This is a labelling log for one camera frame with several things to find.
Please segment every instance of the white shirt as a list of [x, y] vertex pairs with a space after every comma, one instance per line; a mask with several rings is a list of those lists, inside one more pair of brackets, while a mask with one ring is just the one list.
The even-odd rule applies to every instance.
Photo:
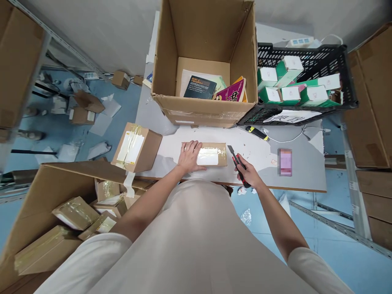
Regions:
[[353, 293], [310, 249], [295, 249], [287, 265], [242, 223], [222, 186], [190, 180], [134, 244], [115, 233], [90, 238], [36, 294]]

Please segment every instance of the person's left hand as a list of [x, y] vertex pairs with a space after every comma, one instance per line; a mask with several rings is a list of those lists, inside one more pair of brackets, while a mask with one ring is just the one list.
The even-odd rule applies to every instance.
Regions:
[[190, 141], [183, 143], [181, 146], [181, 154], [178, 159], [177, 166], [182, 168], [185, 173], [195, 172], [198, 170], [207, 170], [207, 168], [197, 165], [197, 155], [203, 143], [198, 141]]

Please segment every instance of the person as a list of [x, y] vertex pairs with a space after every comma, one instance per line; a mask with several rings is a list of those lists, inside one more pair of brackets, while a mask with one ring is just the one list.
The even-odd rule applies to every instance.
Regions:
[[37, 289], [47, 293], [353, 293], [306, 240], [257, 171], [256, 189], [287, 265], [237, 216], [220, 185], [188, 180], [202, 143], [183, 143], [176, 167], [140, 197], [109, 233], [79, 248]]

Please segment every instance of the smartphone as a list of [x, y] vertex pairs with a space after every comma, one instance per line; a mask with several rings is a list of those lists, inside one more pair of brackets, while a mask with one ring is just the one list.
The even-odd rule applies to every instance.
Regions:
[[280, 176], [292, 176], [292, 164], [292, 149], [278, 149], [278, 174]]

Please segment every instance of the magenta book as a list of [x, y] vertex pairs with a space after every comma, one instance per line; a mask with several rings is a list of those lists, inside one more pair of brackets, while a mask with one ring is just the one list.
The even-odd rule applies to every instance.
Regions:
[[239, 82], [228, 86], [226, 89], [216, 93], [215, 100], [242, 102], [244, 98], [245, 84], [246, 79], [244, 78]]

